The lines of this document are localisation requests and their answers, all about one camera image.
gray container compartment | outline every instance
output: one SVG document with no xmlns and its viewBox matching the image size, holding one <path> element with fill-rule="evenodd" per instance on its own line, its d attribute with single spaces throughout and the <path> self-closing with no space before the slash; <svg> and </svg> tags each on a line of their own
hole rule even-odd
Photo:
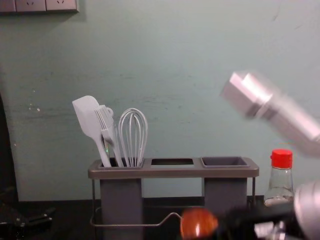
<svg viewBox="0 0 320 240">
<path fill-rule="evenodd" d="M 258 175 L 259 167 L 246 157 L 145 158 L 142 167 L 135 168 L 102 167 L 97 160 L 88 170 L 90 179 L 100 181 L 105 225 L 147 224 L 143 222 L 143 178 L 203 178 L 204 206 L 219 214 L 245 206 L 247 179 Z M 103 230 L 103 240 L 142 240 L 143 235 L 142 227 Z"/>
</svg>

whisk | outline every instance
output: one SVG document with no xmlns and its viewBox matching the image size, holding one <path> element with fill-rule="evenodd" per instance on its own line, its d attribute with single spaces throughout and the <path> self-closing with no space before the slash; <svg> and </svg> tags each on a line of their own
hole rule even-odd
<svg viewBox="0 0 320 240">
<path fill-rule="evenodd" d="M 148 122 L 136 108 L 123 112 L 118 125 L 119 138 L 127 167 L 141 167 L 148 137 Z"/>
</svg>

metal rod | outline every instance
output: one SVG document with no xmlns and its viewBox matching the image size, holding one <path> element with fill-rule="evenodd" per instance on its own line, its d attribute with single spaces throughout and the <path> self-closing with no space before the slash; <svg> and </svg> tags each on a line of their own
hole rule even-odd
<svg viewBox="0 0 320 240">
<path fill-rule="evenodd" d="M 91 217 L 90 219 L 90 224 L 94 226 L 94 228 L 119 228 L 119 227 L 125 227 L 125 228 L 136 228 L 136 227 L 149 227 L 149 228 L 154 228 L 154 227 L 159 227 L 162 224 L 164 224 L 171 216 L 176 216 L 179 219 L 181 219 L 181 216 L 176 213 L 176 212 L 171 212 L 169 213 L 161 222 L 156 223 L 156 224 L 95 224 L 94 223 L 94 216 Z"/>
<path fill-rule="evenodd" d="M 91 220 L 94 222 L 94 224 L 96 224 L 96 185 L 95 185 L 95 180 L 92 179 L 92 212 L 93 212 L 93 216 L 91 218 Z M 93 236 L 94 240 L 97 240 L 97 229 L 94 227 L 94 236 Z"/>
<path fill-rule="evenodd" d="M 256 205 L 256 178 L 252 178 L 252 203 Z"/>
</svg>

utensil holder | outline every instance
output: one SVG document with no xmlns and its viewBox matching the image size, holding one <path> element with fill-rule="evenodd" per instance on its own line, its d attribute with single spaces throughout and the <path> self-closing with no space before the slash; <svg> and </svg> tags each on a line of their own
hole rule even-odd
<svg viewBox="0 0 320 240">
<path fill-rule="evenodd" d="M 219 214 L 246 205 L 248 178 L 252 178 L 255 200 L 257 176 L 259 167 L 247 157 L 145 158 L 141 167 L 102 167 L 97 160 L 88 169 L 92 180 L 91 224 L 104 228 L 103 240 L 142 240 L 144 227 L 157 227 L 171 216 L 180 217 L 172 212 L 158 224 L 144 224 L 142 179 L 202 178 L 204 207 Z M 96 223 L 95 180 L 100 181 L 103 224 Z"/>
</svg>

red bottle cap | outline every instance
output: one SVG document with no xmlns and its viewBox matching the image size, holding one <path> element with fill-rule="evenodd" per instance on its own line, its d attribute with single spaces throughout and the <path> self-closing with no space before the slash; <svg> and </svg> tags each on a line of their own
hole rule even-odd
<svg viewBox="0 0 320 240">
<path fill-rule="evenodd" d="M 271 165 L 278 169 L 291 169 L 292 158 L 292 151 L 288 149 L 274 149 L 271 155 Z"/>
</svg>

